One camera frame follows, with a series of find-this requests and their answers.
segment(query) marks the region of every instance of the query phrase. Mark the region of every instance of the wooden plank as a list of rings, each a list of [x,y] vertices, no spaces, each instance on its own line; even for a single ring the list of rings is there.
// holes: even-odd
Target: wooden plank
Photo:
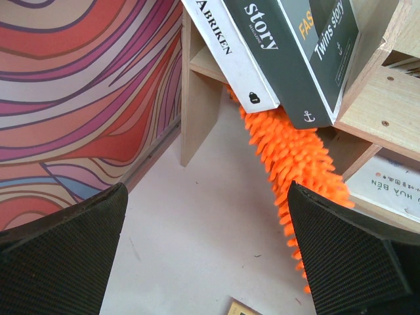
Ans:
[[[380,67],[335,127],[420,161],[420,80]]]
[[[415,233],[420,233],[420,223],[410,220],[402,215],[398,215],[382,207],[370,203],[368,201],[359,199],[355,196],[351,196],[350,200],[353,201],[356,206],[355,209],[360,212],[369,215],[377,220],[383,221],[389,225],[396,226],[397,228],[402,228],[404,230],[412,231]]]
[[[220,82],[190,71],[188,92],[181,108],[182,166],[187,166],[217,122],[222,88]]]
[[[202,48],[202,50],[191,60],[190,69],[199,74],[216,79],[217,81],[226,84],[228,83],[207,46]]]
[[[335,173],[349,179],[381,149],[372,142],[339,131],[328,145],[329,156],[334,160]]]
[[[181,165],[187,166],[217,121],[222,84],[190,69],[204,44],[185,8],[182,22]]]
[[[420,58],[420,0],[413,0],[413,7],[394,49]]]
[[[420,161],[410,159],[409,157],[403,156],[394,151],[383,148],[381,151],[379,151],[378,156],[381,156],[385,159],[390,159],[392,161],[396,161],[397,163],[401,163],[405,167],[418,169],[420,171]]]
[[[411,0],[355,1],[362,36],[338,115],[340,120],[387,59],[410,13]]]
[[[398,62],[406,61],[406,60],[409,60],[409,59],[412,59],[412,58],[413,57],[408,55],[408,54],[404,54],[404,53],[399,52],[399,51],[392,51],[389,54],[388,58],[385,60],[385,62],[382,64],[382,66],[387,67],[387,66],[390,66],[392,64],[396,64]]]

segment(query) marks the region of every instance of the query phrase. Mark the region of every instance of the orange duster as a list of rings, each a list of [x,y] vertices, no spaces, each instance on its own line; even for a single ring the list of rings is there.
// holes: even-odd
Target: orange duster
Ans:
[[[228,91],[231,98],[237,102],[238,99],[230,87]],[[278,206],[278,216],[280,224],[284,226],[284,234],[289,238],[287,245],[297,247],[292,254],[292,257],[299,261],[296,270],[304,270],[287,204],[287,193],[291,183],[295,181],[345,207],[354,207],[348,200],[350,192],[343,178],[333,173],[333,160],[317,136],[316,129],[295,129],[282,108],[247,114],[241,107],[240,114],[245,120],[245,128],[251,134],[249,144],[257,146],[256,154],[261,155],[261,162],[270,174],[268,180],[272,183],[272,191],[276,195],[274,204]],[[310,293],[308,285],[304,291]]]

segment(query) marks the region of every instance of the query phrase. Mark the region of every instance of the shelf board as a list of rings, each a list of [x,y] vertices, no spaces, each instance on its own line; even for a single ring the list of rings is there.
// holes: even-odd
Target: shelf board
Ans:
[[[353,3],[360,22],[361,37],[338,120],[352,106],[372,75],[394,49],[411,9],[411,0],[355,0]]]
[[[413,0],[413,7],[396,41],[395,50],[420,58],[420,0]]]
[[[211,77],[217,81],[228,84],[222,70],[219,68],[216,60],[213,58],[209,47],[204,46],[190,61],[190,69],[206,77]]]
[[[227,83],[207,47],[191,70]],[[336,128],[420,161],[420,79],[380,67]]]

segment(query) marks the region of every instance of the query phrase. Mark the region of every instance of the pink and orange swirl wallpaper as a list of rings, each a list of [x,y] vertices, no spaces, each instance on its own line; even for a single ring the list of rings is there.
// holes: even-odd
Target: pink and orange swirl wallpaper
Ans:
[[[179,0],[0,2],[0,230],[117,182],[180,115]]]

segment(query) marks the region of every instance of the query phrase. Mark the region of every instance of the white floor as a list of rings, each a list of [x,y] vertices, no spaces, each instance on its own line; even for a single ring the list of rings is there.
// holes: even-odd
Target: white floor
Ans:
[[[180,138],[130,194],[101,314],[315,314],[237,106],[187,168]]]

